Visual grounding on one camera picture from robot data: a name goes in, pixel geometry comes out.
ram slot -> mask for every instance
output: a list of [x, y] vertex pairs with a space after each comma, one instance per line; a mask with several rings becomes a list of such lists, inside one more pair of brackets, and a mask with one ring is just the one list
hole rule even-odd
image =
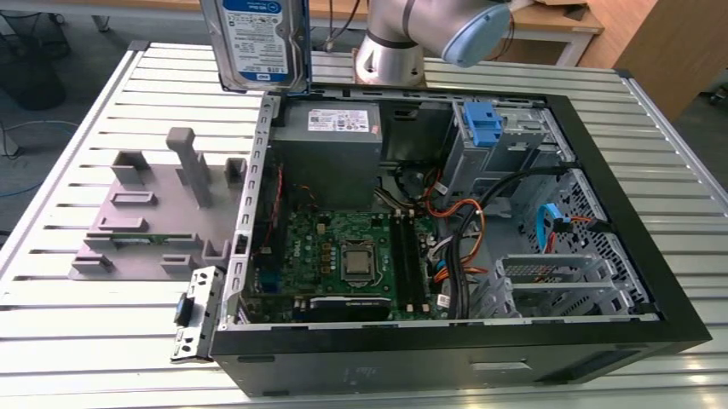
[[394, 280], [397, 285], [397, 308], [401, 311], [407, 311], [407, 309], [413, 308], [413, 304], [402, 221], [403, 219], [399, 215], [389, 217], [389, 243], [391, 245], [391, 262], [394, 265]]
[[419, 265], [419, 243], [418, 234], [414, 229], [414, 217], [402, 218], [402, 243], [405, 249], [405, 262], [407, 281], [410, 283], [410, 304], [414, 311], [425, 312], [427, 308], [425, 302], [425, 278], [422, 276], [422, 266]]

blue drive bay latch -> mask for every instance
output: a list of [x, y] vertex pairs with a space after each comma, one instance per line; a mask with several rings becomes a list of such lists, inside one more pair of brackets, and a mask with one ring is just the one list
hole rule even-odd
[[493, 147], [502, 134], [502, 118], [490, 102], [465, 102], [465, 121], [473, 133], [475, 147]]

green motherboard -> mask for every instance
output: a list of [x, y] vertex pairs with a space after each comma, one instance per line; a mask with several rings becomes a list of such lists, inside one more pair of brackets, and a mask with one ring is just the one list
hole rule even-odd
[[[286, 255], [279, 272], [259, 274], [271, 322], [295, 322], [288, 312], [292, 299], [312, 297], [382, 297], [394, 306], [402, 289], [398, 260], [391, 243], [394, 216], [379, 212], [295, 212], [287, 221]], [[390, 320], [431, 319], [433, 299], [426, 290], [426, 240], [433, 234], [429, 218], [414, 220], [413, 240], [418, 270], [411, 277], [425, 289], [422, 308], [393, 308]]]

slotted metal table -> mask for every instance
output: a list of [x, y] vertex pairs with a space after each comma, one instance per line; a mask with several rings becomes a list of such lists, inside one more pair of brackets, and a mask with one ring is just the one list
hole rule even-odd
[[[348, 55], [314, 61], [318, 81], [352, 82]], [[438, 60], [425, 68], [430, 87], [570, 97], [714, 340], [553, 388], [250, 400], [215, 364], [172, 366], [187, 283], [71, 281], [71, 260], [117, 150], [176, 163], [164, 136], [186, 126], [208, 164], [244, 157], [260, 94], [220, 90], [210, 47], [152, 43], [124, 55], [0, 252], [0, 407], [728, 407], [728, 196], [640, 86], [610, 70]]]

sticker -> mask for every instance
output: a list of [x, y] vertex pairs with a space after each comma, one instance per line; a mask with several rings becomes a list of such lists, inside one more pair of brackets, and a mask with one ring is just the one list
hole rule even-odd
[[308, 130], [319, 132], [369, 132], [366, 111], [311, 109]]
[[450, 308], [450, 297], [445, 294], [437, 295], [437, 306], [443, 308]]
[[227, 36], [234, 64], [243, 77], [279, 82], [286, 79], [286, 41], [275, 32], [283, 21], [278, 2], [226, 0]]

